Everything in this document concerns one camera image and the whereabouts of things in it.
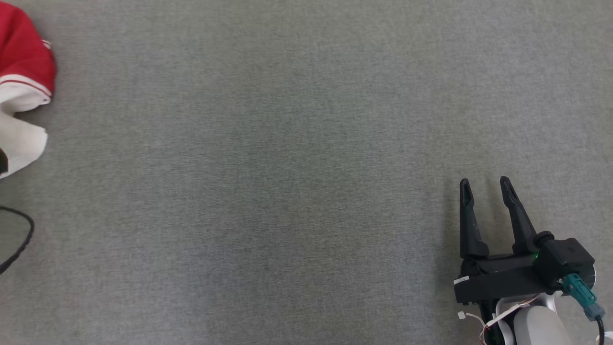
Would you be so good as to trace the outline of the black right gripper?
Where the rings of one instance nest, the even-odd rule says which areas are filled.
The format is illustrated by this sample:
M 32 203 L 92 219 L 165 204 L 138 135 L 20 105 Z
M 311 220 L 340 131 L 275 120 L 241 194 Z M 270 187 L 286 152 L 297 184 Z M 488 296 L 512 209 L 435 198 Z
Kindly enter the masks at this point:
M 538 252 L 534 244 L 536 231 L 514 186 L 506 176 L 499 180 L 503 203 L 507 207 L 513 231 L 515 254 L 489 257 L 489 248 L 481 239 L 474 212 L 474 196 L 469 180 L 460 182 L 460 266 L 459 282 L 454 284 L 455 301 L 479 303 L 510 297 L 532 296 L 561 291 L 561 284 L 546 284 L 534 268 Z

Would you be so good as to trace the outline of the red basketball jersey white trim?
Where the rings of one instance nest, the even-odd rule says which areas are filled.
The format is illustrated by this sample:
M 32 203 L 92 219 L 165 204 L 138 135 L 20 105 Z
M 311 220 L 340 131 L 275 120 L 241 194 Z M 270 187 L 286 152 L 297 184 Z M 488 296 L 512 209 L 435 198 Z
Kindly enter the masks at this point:
M 52 100 L 56 76 L 52 46 L 28 15 L 0 1 L 0 179 L 39 159 L 48 134 L 16 118 Z

